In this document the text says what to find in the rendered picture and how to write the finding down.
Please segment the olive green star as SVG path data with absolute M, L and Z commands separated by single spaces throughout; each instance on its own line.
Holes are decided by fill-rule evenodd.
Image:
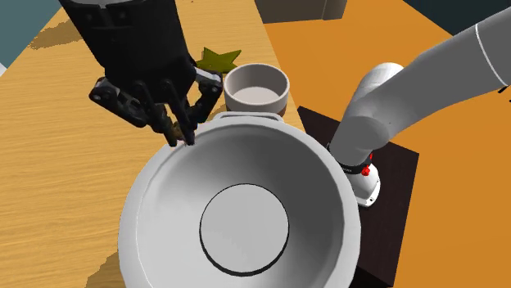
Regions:
M 223 54 L 216 53 L 207 47 L 203 48 L 201 59 L 196 61 L 197 68 L 202 70 L 213 70 L 221 74 L 227 74 L 231 70 L 237 68 L 234 61 L 241 54 L 241 50 L 225 52 Z

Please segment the grey box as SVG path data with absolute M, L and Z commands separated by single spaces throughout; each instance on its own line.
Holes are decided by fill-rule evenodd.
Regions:
M 348 0 L 254 0 L 264 24 L 301 20 L 336 20 Z

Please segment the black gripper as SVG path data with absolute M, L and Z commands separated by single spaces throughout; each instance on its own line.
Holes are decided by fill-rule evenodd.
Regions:
M 169 146 L 178 140 L 193 145 L 197 125 L 206 122 L 222 94 L 223 79 L 217 71 L 193 68 L 175 1 L 128 0 L 103 7 L 59 2 L 105 69 L 89 99 L 137 128 L 150 126 Z M 187 94 L 195 79 L 201 96 L 190 106 Z M 145 88 L 131 96 L 138 80 L 157 104 Z M 176 124 L 159 104 L 164 102 Z

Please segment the large white pot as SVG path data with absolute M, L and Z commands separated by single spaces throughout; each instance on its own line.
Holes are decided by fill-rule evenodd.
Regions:
M 273 113 L 222 112 L 126 197 L 126 288 L 349 288 L 360 217 L 340 165 Z

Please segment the dark robot stand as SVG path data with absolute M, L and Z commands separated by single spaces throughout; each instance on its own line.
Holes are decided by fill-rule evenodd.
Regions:
M 360 256 L 349 288 L 394 286 L 418 158 L 392 142 L 373 153 L 382 185 L 375 203 L 359 208 Z

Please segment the white cup with brown base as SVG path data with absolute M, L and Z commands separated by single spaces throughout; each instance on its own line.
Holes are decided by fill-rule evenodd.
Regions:
M 224 99 L 229 111 L 269 112 L 284 116 L 289 90 L 287 75 L 264 63 L 240 65 L 224 78 Z

